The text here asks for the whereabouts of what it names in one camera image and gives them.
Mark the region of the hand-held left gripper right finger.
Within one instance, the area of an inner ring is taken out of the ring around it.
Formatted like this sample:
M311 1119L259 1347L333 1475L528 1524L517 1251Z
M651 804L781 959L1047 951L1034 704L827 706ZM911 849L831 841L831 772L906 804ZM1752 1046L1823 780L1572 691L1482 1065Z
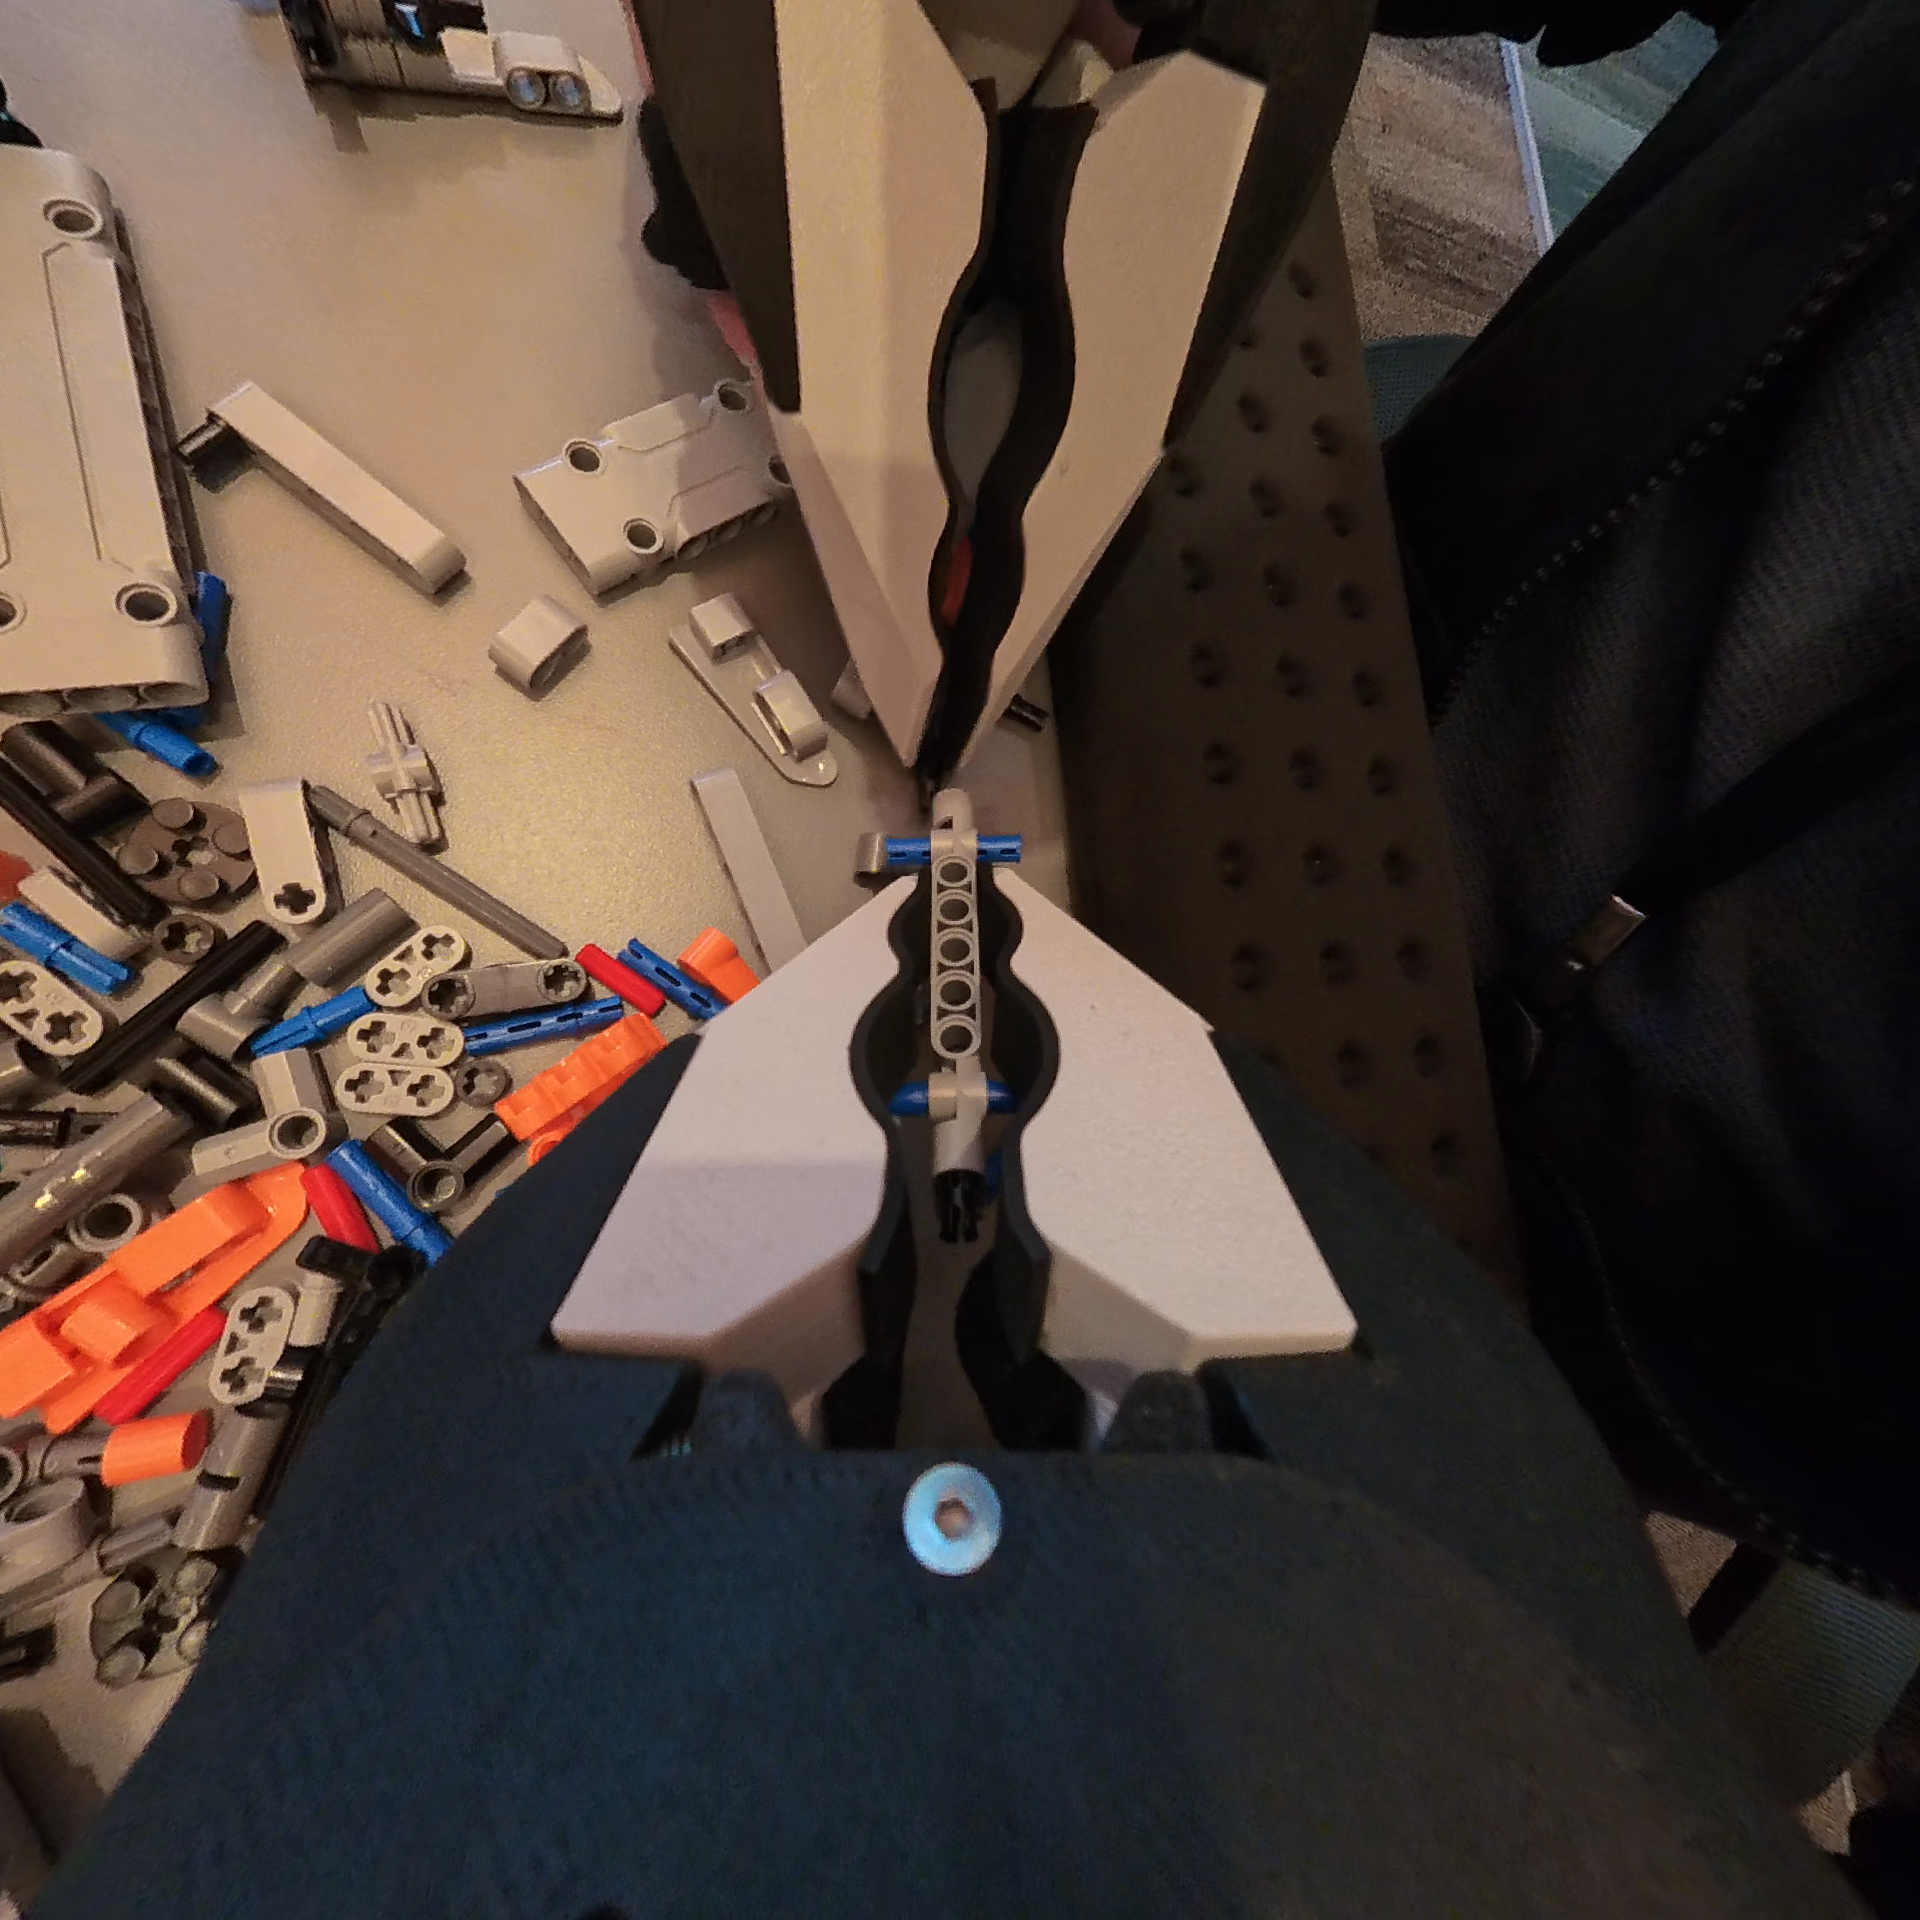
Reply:
M1342 1354L1356 1320L1212 1026L1011 871L997 1040L1022 1102L990 1255L990 1424L1212 1361Z

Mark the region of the pile of small building pieces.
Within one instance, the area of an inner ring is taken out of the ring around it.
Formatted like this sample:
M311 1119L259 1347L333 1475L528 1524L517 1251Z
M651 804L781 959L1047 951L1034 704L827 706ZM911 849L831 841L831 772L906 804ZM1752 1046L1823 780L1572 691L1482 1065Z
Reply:
M158 1079L4 1196L4 1619L98 1587L102 1690L199 1667L263 1497L308 1418L413 1279L451 1248L442 1211L512 1156L540 1162L659 1056L660 1007L707 1024L751 992L720 928L679 959L547 947L472 967L454 926L371 890L299 943L240 928L101 1033L128 972L4 908L7 1052L102 1082L215 1047L208 1087Z

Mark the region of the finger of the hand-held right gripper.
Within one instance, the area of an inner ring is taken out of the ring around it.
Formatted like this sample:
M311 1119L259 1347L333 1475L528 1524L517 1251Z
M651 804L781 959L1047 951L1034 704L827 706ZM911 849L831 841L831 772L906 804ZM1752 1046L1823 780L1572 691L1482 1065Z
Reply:
M990 264L1020 320L1015 409L976 489L941 776L1059 632L1162 459L1264 87L1194 52L1015 112Z
M935 364L973 268L992 91L922 6L778 3L799 406L774 441L871 706L909 764L943 647Z

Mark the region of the black perforated mat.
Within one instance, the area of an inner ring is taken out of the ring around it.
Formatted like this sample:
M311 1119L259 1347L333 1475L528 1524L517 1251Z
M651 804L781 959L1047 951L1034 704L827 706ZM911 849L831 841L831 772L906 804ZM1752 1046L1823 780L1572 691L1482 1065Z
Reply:
M1079 916L1518 1290L1332 184L1047 667Z

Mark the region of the orange and grey wing assembly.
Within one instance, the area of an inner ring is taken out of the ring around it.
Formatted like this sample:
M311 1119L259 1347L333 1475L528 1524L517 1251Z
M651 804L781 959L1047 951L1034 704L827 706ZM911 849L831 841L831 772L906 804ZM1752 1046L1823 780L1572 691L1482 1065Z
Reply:
M479 3L279 3L308 84L512 105L520 115L618 123L613 83L562 39L491 32Z

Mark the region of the wide light grey panel piece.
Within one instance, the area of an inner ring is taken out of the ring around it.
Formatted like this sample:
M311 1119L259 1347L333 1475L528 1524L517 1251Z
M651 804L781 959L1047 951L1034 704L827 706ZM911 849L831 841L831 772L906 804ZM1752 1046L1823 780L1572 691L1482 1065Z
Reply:
M108 184L2 151L2 712L208 698L158 358Z

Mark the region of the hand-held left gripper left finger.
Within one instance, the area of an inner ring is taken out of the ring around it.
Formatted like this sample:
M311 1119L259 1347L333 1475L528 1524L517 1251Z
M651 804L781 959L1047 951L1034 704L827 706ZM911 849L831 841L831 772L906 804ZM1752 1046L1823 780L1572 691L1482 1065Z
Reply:
M567 1354L756 1369L830 1434L894 1434L915 1297L856 1026L903 986L874 900L711 1020L557 1307Z

